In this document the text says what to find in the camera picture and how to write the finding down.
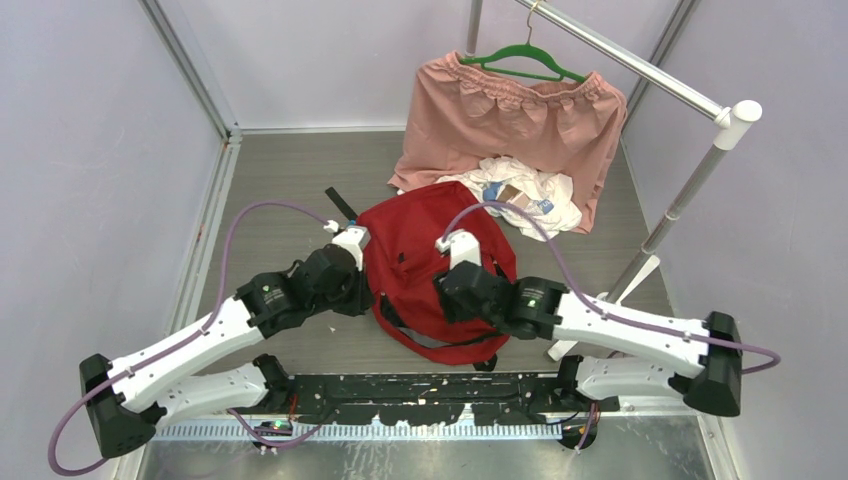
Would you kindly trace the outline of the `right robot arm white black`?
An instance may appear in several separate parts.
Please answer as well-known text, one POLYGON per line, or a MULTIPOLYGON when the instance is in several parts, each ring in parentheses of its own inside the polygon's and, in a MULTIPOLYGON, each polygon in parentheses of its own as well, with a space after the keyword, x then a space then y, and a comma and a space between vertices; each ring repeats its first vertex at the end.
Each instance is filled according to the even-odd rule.
POLYGON ((680 319, 595 298, 582 302, 562 283, 539 277, 509 281, 467 261, 436 275, 433 284, 450 321, 480 319, 517 339, 621 352, 617 359, 564 360, 566 376, 554 387, 567 410, 616 396, 668 396, 714 416, 741 413, 740 335, 729 314, 680 319))

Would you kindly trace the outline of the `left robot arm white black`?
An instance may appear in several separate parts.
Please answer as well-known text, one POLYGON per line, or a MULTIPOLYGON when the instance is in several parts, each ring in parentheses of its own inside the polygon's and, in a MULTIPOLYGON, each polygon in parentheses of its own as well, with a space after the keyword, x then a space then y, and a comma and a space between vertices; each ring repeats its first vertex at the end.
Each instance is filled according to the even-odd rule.
POLYGON ((85 407, 101 455, 125 455, 203 407, 285 409, 292 388, 270 356, 244 373, 196 373, 325 311, 364 314, 373 304, 364 273, 367 243, 364 229, 351 227, 289 270, 254 276, 217 310, 148 348, 115 360, 84 359, 81 386, 92 396, 85 407))

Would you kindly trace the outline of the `red backpack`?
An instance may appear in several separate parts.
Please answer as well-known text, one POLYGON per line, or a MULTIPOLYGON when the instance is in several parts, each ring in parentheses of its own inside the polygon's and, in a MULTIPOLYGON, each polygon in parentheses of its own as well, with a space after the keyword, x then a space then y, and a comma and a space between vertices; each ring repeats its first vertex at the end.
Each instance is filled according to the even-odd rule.
POLYGON ((462 210, 477 203, 472 192, 457 181, 431 184, 361 214, 334 188, 325 193, 348 220, 369 231, 365 274, 378 325, 429 361, 493 370, 507 335, 481 319, 446 313, 437 289, 450 260, 435 243, 462 210))

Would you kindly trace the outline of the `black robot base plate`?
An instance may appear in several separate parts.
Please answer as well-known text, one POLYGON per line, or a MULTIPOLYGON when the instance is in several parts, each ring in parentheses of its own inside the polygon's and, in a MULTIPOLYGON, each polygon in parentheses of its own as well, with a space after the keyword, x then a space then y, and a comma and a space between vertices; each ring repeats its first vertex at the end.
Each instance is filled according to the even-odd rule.
POLYGON ((555 373, 299 375, 243 415, 281 415, 308 424, 453 425, 463 413, 475 426, 562 421, 589 411, 555 373))

